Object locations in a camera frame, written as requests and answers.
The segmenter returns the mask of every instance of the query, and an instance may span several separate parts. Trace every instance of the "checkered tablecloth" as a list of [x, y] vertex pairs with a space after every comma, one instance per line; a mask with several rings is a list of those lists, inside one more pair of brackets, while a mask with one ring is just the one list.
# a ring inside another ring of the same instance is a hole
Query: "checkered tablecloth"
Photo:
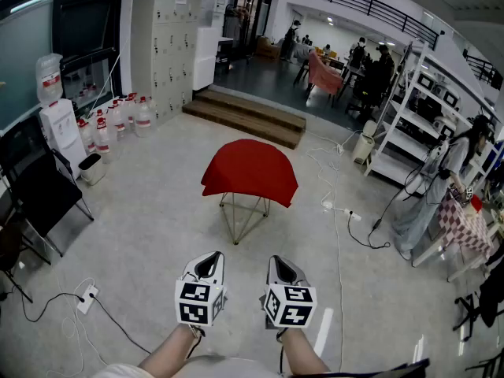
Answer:
[[476, 250], [484, 254], [486, 258], [490, 257], [493, 243], [487, 237], [487, 224], [481, 213], [468, 218], [461, 204], [447, 195], [439, 205], [437, 216], [441, 233], [444, 234], [444, 246], [456, 243]]

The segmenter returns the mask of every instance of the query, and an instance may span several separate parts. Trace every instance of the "backpack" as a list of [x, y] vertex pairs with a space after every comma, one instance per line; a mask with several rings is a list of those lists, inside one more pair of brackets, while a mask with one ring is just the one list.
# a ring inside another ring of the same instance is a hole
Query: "backpack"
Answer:
[[354, 49], [354, 52], [352, 53], [352, 61], [350, 62], [350, 66], [360, 68], [364, 54], [365, 54], [364, 47], [361, 45], [357, 45], [357, 47]]
[[286, 41], [291, 41], [292, 39], [294, 39], [294, 34], [295, 34], [296, 29], [297, 28], [292, 28], [292, 27], [289, 28], [289, 30], [287, 31], [287, 34], [285, 34]]

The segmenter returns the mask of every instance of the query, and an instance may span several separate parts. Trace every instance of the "trash can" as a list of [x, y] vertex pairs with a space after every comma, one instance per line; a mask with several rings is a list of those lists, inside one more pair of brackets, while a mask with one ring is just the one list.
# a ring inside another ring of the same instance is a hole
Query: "trash can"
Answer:
[[368, 135], [360, 135], [357, 144], [355, 145], [354, 152], [352, 153], [352, 160], [358, 164], [365, 162], [365, 159], [371, 153], [371, 150], [375, 146], [375, 140], [373, 137]]
[[97, 153], [90, 154], [79, 164], [80, 175], [91, 186], [95, 185], [105, 176], [105, 166], [102, 156]]

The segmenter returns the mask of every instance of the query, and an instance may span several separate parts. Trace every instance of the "wooden step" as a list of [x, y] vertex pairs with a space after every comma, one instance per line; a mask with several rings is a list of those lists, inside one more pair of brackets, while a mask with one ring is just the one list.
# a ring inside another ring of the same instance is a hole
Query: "wooden step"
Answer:
[[196, 95], [196, 99], [205, 101], [216, 106], [226, 106], [237, 112], [246, 113], [259, 119], [269, 120], [270, 123], [278, 124], [285, 128], [301, 132], [306, 129], [306, 119], [293, 115], [283, 110], [262, 105], [257, 102], [248, 101], [221, 92], [204, 90]]
[[301, 140], [302, 132], [297, 132], [278, 124], [253, 117], [234, 109], [217, 106], [209, 102], [194, 100], [182, 108], [184, 113], [211, 120], [230, 128], [241, 130], [262, 139], [294, 149]]

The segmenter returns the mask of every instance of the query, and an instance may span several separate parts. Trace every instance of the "floor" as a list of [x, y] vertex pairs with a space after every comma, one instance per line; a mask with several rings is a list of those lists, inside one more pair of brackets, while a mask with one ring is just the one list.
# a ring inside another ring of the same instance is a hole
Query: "floor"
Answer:
[[[306, 118], [308, 131], [317, 135], [339, 142], [350, 135], [326, 120], [309, 114]], [[233, 246], [220, 213], [220, 197], [202, 197], [200, 181], [216, 151], [242, 138], [251, 137], [186, 114], [171, 119], [149, 138], [130, 135], [104, 179], [93, 187], [80, 182], [95, 221], [91, 223], [73, 209], [51, 232], [65, 256], [59, 258], [49, 251], [51, 268], [23, 254], [25, 267], [16, 271], [16, 278], [35, 301], [26, 304], [28, 316], [38, 316], [47, 299], [59, 293], [58, 281], [64, 291], [74, 292], [84, 279], [92, 278], [108, 311], [136, 341], [154, 349], [176, 326], [174, 287], [186, 262], [220, 250], [225, 255], [229, 300], [215, 325], [206, 329], [207, 337], [195, 354], [255, 359], [277, 371], [280, 345], [275, 333], [264, 329], [258, 298], [263, 294], [268, 259], [278, 254], [300, 266], [317, 289], [318, 308], [306, 330], [311, 343], [324, 310], [334, 309], [322, 354], [333, 371], [341, 363], [343, 371], [373, 372], [411, 362], [422, 336], [424, 356], [432, 363], [428, 376], [460, 376], [463, 368], [497, 354], [497, 323], [489, 329], [478, 320], [473, 338], [463, 349], [459, 332], [451, 331], [461, 314], [454, 299], [481, 284], [480, 270], [448, 283], [456, 256], [446, 254], [445, 260], [436, 256], [413, 269], [394, 247], [370, 250], [358, 245], [348, 234], [343, 213], [336, 214], [335, 229], [333, 213], [321, 206], [330, 188], [317, 178], [319, 167], [306, 155], [309, 149], [329, 150], [332, 144], [315, 135], [306, 133], [296, 150], [278, 146], [298, 179], [292, 206], [286, 209], [272, 204], [268, 220]], [[335, 206], [352, 209], [362, 217], [351, 228], [365, 240], [396, 188], [362, 175], [350, 158], [354, 144], [355, 137], [345, 145], [341, 157], [321, 150], [310, 153], [324, 166], [321, 176], [331, 183], [337, 180]], [[337, 175], [328, 167], [330, 161], [339, 164]], [[396, 206], [385, 217], [372, 237], [375, 245], [392, 239], [390, 220], [401, 210]], [[6, 280], [3, 283], [10, 289]], [[36, 324], [24, 319], [17, 291], [1, 307], [0, 373], [6, 378], [58, 376], [54, 372], [46, 375], [49, 370], [67, 376], [80, 371], [72, 312], [63, 298], [49, 304]], [[136, 365], [145, 357], [97, 304], [80, 320], [106, 362]], [[79, 324], [83, 374], [92, 376], [103, 365], [86, 342], [83, 326]]]
[[328, 93], [315, 87], [306, 99], [308, 76], [293, 86], [299, 72], [299, 65], [288, 61], [269, 61], [253, 57], [247, 64], [245, 60], [233, 61], [229, 73], [219, 72], [214, 83], [247, 94], [256, 95], [279, 104], [290, 106], [316, 117], [329, 120], [350, 130], [362, 129], [353, 117], [345, 114], [345, 108], [352, 97], [352, 89], [347, 88], [343, 96], [335, 101], [328, 100]]

